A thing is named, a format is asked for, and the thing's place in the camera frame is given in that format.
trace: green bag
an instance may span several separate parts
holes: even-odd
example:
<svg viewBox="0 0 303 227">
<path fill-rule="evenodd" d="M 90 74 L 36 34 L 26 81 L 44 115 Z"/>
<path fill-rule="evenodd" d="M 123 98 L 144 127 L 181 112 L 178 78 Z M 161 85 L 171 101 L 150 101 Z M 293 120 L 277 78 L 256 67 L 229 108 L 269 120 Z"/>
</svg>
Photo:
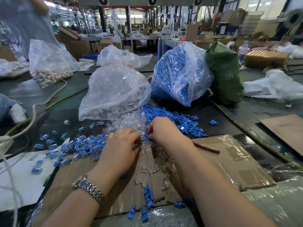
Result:
<svg viewBox="0 0 303 227">
<path fill-rule="evenodd" d="M 243 85 L 240 81 L 238 54 L 220 42 L 206 51 L 205 60 L 214 74 L 211 91 L 223 104 L 240 102 L 243 98 Z"/>
</svg>

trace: hand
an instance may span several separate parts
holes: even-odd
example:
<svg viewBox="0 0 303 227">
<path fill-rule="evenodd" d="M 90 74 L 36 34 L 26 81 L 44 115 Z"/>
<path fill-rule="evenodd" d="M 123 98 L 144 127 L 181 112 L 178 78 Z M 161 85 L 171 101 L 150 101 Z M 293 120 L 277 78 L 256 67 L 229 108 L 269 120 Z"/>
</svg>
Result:
<svg viewBox="0 0 303 227">
<path fill-rule="evenodd" d="M 116 181 L 131 168 L 141 145 L 140 134 L 131 128 L 109 133 L 100 160 L 88 172 L 88 179 L 107 194 Z"/>
<path fill-rule="evenodd" d="M 175 146 L 188 142 L 176 125 L 167 117 L 156 117 L 147 130 L 149 139 L 171 151 Z"/>
</svg>

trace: ventilation fan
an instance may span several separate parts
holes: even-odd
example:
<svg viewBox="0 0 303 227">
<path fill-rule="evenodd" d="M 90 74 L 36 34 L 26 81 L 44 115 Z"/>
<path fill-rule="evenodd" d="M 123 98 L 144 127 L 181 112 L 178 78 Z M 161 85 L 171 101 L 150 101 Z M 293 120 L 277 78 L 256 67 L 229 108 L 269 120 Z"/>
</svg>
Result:
<svg viewBox="0 0 303 227">
<path fill-rule="evenodd" d="M 193 6 L 199 6 L 202 4 L 203 0 L 194 0 L 194 3 L 192 4 Z"/>
<path fill-rule="evenodd" d="M 157 0 L 147 0 L 148 6 L 155 6 L 157 4 Z"/>
<path fill-rule="evenodd" d="M 98 0 L 100 6 L 109 6 L 108 0 Z"/>
</svg>

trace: wristwatch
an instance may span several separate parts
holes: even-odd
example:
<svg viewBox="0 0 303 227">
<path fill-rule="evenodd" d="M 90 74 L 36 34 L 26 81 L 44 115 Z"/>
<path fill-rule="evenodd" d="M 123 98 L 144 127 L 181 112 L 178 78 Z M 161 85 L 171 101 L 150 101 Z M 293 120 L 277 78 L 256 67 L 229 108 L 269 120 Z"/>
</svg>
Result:
<svg viewBox="0 0 303 227">
<path fill-rule="evenodd" d="M 75 183 L 72 184 L 73 189 L 84 189 L 86 192 L 88 192 L 93 198 L 97 200 L 97 202 L 102 205 L 104 201 L 106 200 L 106 195 L 101 192 L 101 190 L 94 185 L 91 181 L 87 179 L 87 175 L 84 174 L 81 176 Z"/>
</svg>

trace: person's right hand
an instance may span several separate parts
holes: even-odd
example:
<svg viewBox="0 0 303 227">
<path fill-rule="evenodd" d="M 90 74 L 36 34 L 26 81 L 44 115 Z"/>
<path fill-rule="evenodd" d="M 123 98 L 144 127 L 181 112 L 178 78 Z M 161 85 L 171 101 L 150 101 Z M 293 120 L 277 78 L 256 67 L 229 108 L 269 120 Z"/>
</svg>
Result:
<svg viewBox="0 0 303 227">
<path fill-rule="evenodd" d="M 167 117 L 154 118 L 149 124 L 147 134 L 149 134 L 149 139 L 154 140 L 165 149 L 173 149 L 180 144 L 188 142 L 188 140 L 190 141 Z"/>
</svg>

